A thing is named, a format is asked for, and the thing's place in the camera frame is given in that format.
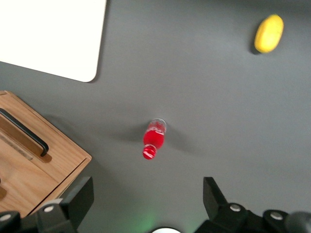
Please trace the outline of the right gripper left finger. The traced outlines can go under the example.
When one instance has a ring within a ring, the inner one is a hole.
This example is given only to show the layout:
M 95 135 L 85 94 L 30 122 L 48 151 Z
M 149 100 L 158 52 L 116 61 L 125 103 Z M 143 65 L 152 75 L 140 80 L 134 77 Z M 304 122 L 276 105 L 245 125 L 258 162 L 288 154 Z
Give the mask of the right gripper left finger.
M 36 214 L 39 233 L 76 233 L 94 202 L 93 178 L 84 177 L 64 198 L 45 203 Z

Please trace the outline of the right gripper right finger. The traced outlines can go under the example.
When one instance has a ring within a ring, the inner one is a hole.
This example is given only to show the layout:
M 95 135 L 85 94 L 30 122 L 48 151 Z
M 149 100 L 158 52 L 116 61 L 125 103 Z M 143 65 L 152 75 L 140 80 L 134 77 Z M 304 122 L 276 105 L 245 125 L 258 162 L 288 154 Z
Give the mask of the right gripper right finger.
M 197 233 L 240 233 L 248 218 L 247 210 L 237 203 L 229 203 L 212 177 L 203 179 L 203 203 L 208 220 Z

